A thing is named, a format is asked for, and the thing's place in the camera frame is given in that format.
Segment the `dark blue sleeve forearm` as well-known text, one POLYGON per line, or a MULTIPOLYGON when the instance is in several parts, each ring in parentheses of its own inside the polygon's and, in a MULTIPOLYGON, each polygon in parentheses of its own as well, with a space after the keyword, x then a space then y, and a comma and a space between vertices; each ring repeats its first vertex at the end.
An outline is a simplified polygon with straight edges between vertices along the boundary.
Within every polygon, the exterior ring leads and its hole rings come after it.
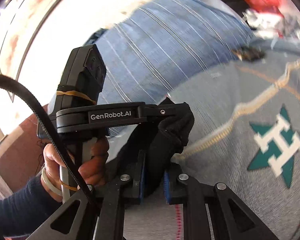
POLYGON ((44 189, 40 176, 25 187, 0 200, 0 239, 30 235, 60 206, 44 189))

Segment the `left hand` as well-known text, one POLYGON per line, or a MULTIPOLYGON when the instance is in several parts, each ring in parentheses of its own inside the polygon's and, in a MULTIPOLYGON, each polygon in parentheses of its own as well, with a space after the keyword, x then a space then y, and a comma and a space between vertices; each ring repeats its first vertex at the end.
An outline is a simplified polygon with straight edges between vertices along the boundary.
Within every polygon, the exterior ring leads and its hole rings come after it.
MULTIPOLYGON (((83 163, 78 171, 87 184, 94 186, 106 183, 106 161, 108 159, 109 142, 103 137, 91 146, 91 159, 83 163)), ((40 176, 40 182, 44 190, 57 202, 63 200, 59 168, 64 163, 54 148, 53 144, 47 144, 43 150, 44 172, 40 176)))

